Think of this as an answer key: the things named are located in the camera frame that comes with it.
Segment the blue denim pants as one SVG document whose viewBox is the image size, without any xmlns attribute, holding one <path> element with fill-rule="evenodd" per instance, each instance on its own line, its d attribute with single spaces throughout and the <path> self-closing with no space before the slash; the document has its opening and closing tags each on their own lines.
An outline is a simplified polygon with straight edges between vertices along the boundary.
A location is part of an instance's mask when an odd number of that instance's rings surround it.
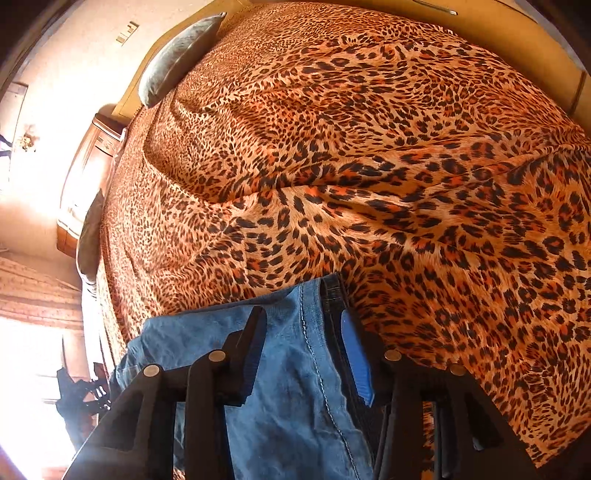
<svg viewBox="0 0 591 480">
<path fill-rule="evenodd" d="M 266 311 L 266 341 L 252 395 L 225 410 L 238 479 L 371 479 L 383 414 L 370 388 L 341 278 L 331 274 L 231 304 L 147 320 L 110 385 L 140 370 L 190 365 Z"/>
</svg>

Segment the pink patterned curtain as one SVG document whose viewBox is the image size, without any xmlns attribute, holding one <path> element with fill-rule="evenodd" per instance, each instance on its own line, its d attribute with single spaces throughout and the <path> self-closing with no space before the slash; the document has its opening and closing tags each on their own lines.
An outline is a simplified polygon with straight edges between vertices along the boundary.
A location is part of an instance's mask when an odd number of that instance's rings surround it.
<svg viewBox="0 0 591 480">
<path fill-rule="evenodd" d="M 81 331 L 80 290 L 54 277 L 1 258 L 1 317 L 31 325 Z"/>
</svg>

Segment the dark cushion at bedside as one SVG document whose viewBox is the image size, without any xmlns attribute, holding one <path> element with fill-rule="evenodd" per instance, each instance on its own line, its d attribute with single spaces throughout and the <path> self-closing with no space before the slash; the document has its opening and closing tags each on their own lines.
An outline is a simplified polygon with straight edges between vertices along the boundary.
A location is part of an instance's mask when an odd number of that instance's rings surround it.
<svg viewBox="0 0 591 480">
<path fill-rule="evenodd" d="M 100 223 L 104 196 L 98 190 L 86 213 L 77 242 L 76 266 L 81 279 L 94 283 L 100 261 Z"/>
</svg>

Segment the wooden nightstand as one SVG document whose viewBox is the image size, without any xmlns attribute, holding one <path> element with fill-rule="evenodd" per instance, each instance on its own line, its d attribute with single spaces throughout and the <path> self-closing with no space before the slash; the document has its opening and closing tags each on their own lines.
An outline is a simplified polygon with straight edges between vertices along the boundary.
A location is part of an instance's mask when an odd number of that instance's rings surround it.
<svg viewBox="0 0 591 480">
<path fill-rule="evenodd" d="M 110 116 L 96 113 L 73 157 L 56 221 L 56 248 L 68 257 L 76 256 L 83 222 L 96 193 L 106 189 L 124 128 Z"/>
</svg>

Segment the leopard print bedspread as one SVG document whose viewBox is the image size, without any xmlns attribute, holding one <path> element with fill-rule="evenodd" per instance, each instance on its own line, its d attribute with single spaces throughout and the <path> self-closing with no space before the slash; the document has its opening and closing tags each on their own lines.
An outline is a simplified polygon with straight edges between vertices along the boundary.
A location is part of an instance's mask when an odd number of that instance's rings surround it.
<svg viewBox="0 0 591 480">
<path fill-rule="evenodd" d="M 363 326 L 470 369 L 537 466 L 590 426 L 590 141 L 440 26 L 260 5 L 132 120 L 100 225 L 121 356 L 151 318 L 337 272 Z"/>
</svg>

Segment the grey pillow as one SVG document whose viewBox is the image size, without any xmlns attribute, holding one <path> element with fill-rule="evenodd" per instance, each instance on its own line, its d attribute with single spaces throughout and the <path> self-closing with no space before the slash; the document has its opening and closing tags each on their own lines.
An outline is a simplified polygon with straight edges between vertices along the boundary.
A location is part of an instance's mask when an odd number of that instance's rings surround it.
<svg viewBox="0 0 591 480">
<path fill-rule="evenodd" d="M 170 39 L 150 60 L 137 93 L 146 108 L 157 105 L 214 46 L 225 12 L 203 18 Z"/>
</svg>

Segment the wooden headboard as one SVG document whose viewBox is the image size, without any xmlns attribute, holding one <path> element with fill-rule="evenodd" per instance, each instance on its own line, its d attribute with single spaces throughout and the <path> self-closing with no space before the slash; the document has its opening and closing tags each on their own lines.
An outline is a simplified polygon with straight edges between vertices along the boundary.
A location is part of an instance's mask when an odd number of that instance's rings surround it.
<svg viewBox="0 0 591 480">
<path fill-rule="evenodd" d="M 114 119 L 127 125 L 142 104 L 139 79 L 151 59 L 170 39 L 202 18 L 225 12 L 224 25 L 252 5 L 286 2 L 332 3 L 390 13 L 442 26 L 497 54 L 553 99 L 590 136 L 590 73 L 577 66 L 565 47 L 512 1 L 211 1 L 148 41 L 141 62 L 121 99 Z"/>
</svg>

